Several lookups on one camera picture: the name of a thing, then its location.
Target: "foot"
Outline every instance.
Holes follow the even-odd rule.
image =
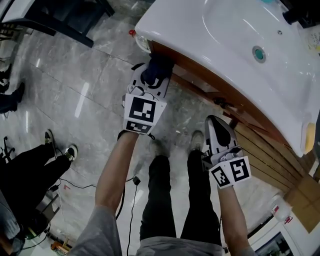
[[[54,157],[57,156],[56,153],[56,146],[55,146],[55,140],[54,140],[54,135],[52,134],[51,130],[47,130],[44,133],[44,144],[51,144],[53,152],[54,152]]]
[[[204,142],[205,142],[205,137],[202,131],[200,130],[194,131],[194,133],[192,134],[191,142],[190,142],[189,152],[194,150],[201,151],[202,148],[204,147]]]
[[[9,89],[9,85],[9,82],[7,82],[5,85],[0,85],[0,94],[4,94]]]
[[[12,69],[12,64],[10,64],[9,67],[7,68],[7,70],[3,73],[2,79],[8,80],[10,78],[11,69]]]
[[[66,149],[65,154],[66,158],[69,159],[70,162],[76,160],[78,156],[78,148],[76,145],[72,144],[69,148]]]
[[[25,92],[25,83],[22,82],[20,83],[20,86],[18,89],[16,89],[12,94],[15,95],[15,98],[16,98],[16,101],[18,103],[21,102],[22,100],[22,96],[24,95],[24,92]]]
[[[153,139],[149,144],[149,151],[153,158],[157,156],[169,157],[169,153],[166,148],[163,146],[160,140]]]

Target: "wooden cabinet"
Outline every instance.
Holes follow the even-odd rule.
[[[212,104],[219,105],[233,124],[238,143],[249,157],[252,175],[287,192],[309,172],[315,155],[296,156],[272,122],[244,95],[212,71],[157,42],[151,52],[174,61],[171,79]]]

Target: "white sneaker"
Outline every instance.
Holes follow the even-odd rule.
[[[65,150],[65,154],[64,154],[70,162],[73,162],[74,160],[76,160],[77,156],[78,156],[78,148],[76,145],[72,144],[70,145],[66,150]]]
[[[205,137],[202,131],[195,130],[191,137],[189,152],[194,150],[201,151],[204,147]]]
[[[168,151],[163,146],[162,142],[158,139],[151,140],[149,144],[149,151],[153,158],[157,156],[169,157]]]

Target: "black sneaker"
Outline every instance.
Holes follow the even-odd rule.
[[[56,152],[56,145],[55,145],[55,139],[54,139],[54,135],[52,134],[52,131],[51,130],[47,130],[45,133],[44,133],[44,144],[51,144],[52,145],[52,149],[53,149],[53,152],[54,152],[54,157],[57,156],[57,152]]]
[[[76,160],[77,156],[78,156],[78,148],[76,145],[72,144],[70,145],[66,151],[65,154],[66,158],[69,159],[70,162],[73,162],[74,160]]]
[[[0,85],[0,94],[4,94],[9,89],[9,85],[9,82],[7,82],[5,85]]]
[[[15,99],[18,103],[21,102],[22,96],[24,95],[25,92],[25,83],[22,82],[20,83],[20,86],[18,89],[16,89],[12,94],[15,95]]]
[[[8,80],[8,79],[10,78],[11,69],[12,69],[12,64],[9,65],[9,67],[8,67],[7,70],[3,73],[3,76],[2,76],[1,78]]]

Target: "cardboard box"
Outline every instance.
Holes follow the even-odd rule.
[[[311,233],[320,222],[320,212],[318,212],[312,204],[305,208],[296,207],[294,210],[292,209],[292,211],[308,233]]]
[[[305,229],[310,233],[320,222],[320,184],[311,176],[304,177],[284,199],[292,206]]]
[[[307,175],[298,184],[297,188],[311,201],[320,199],[320,184]]]

